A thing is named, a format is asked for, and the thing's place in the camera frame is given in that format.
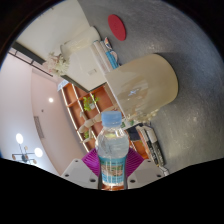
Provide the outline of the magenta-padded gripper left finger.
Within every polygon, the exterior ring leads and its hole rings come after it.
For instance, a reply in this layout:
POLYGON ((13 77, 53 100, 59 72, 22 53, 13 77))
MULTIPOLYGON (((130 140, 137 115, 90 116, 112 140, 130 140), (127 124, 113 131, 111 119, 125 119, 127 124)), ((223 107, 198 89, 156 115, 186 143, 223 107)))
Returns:
POLYGON ((100 163, 95 149, 82 159, 74 159, 65 169, 62 178, 84 188, 97 189, 100 176, 100 163))

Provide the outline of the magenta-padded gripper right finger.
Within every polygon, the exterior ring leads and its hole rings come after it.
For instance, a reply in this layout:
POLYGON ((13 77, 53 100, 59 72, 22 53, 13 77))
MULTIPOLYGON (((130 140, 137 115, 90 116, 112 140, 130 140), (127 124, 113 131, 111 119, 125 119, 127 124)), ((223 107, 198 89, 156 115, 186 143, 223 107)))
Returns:
POLYGON ((127 154, 125 173, 127 189, 143 187, 164 176, 161 169, 151 159, 143 159, 132 148, 127 154))

